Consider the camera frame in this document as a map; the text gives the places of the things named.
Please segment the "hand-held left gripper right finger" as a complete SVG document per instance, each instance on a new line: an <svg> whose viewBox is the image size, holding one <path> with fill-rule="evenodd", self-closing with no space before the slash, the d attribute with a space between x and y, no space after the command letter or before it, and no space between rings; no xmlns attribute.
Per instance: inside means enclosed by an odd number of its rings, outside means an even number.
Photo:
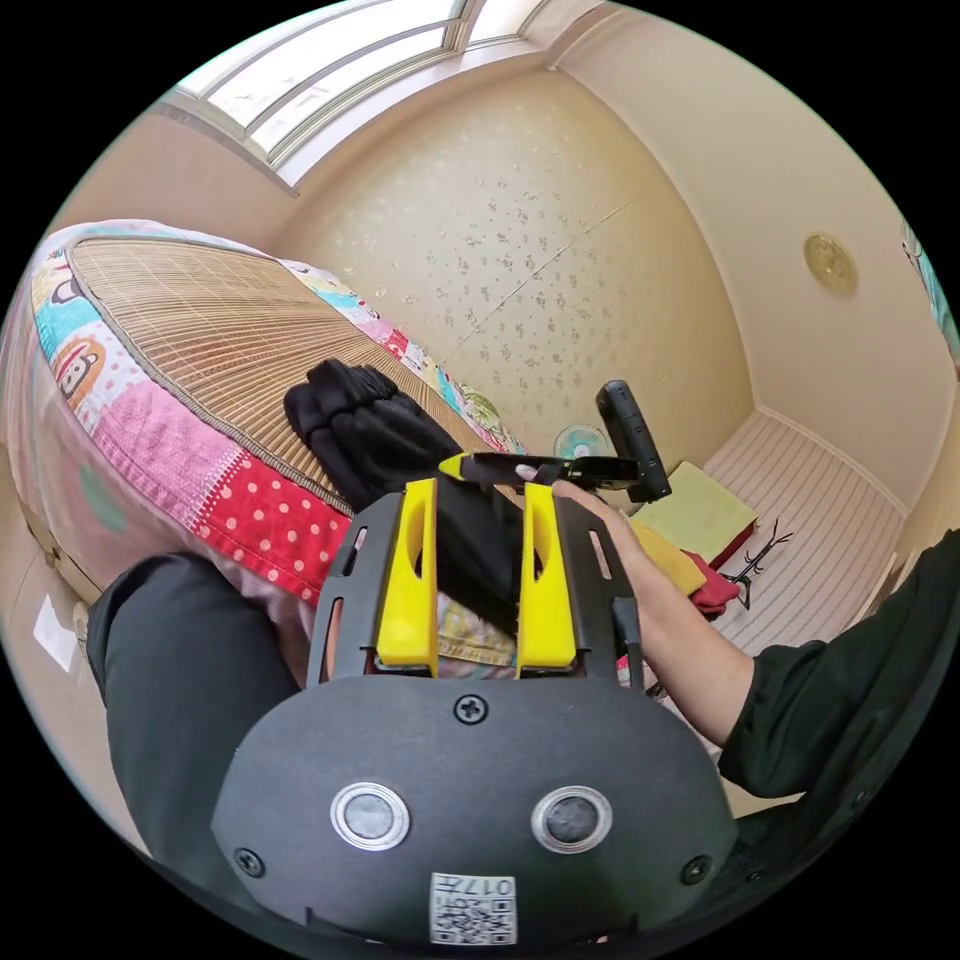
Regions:
<svg viewBox="0 0 960 960"><path fill-rule="evenodd" d="M519 671L568 671L577 656L560 528L552 489L524 488L517 630Z"/></svg>

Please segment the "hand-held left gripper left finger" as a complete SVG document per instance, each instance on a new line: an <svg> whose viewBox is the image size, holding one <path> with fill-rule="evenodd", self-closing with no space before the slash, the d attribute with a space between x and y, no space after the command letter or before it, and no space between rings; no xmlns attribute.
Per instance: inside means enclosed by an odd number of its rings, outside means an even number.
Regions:
<svg viewBox="0 0 960 960"><path fill-rule="evenodd" d="M437 670L437 481L408 484L387 565L376 654L387 670Z"/></svg>

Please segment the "person's right hand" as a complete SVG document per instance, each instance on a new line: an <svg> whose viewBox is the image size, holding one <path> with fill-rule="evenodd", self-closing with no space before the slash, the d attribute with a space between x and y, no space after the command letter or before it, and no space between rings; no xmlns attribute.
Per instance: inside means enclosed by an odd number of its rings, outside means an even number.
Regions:
<svg viewBox="0 0 960 960"><path fill-rule="evenodd" d="M676 599L674 585L648 557L628 519L596 494L568 481L554 482L551 487L556 497L576 502L605 526L638 604L649 612L666 611Z"/></svg>

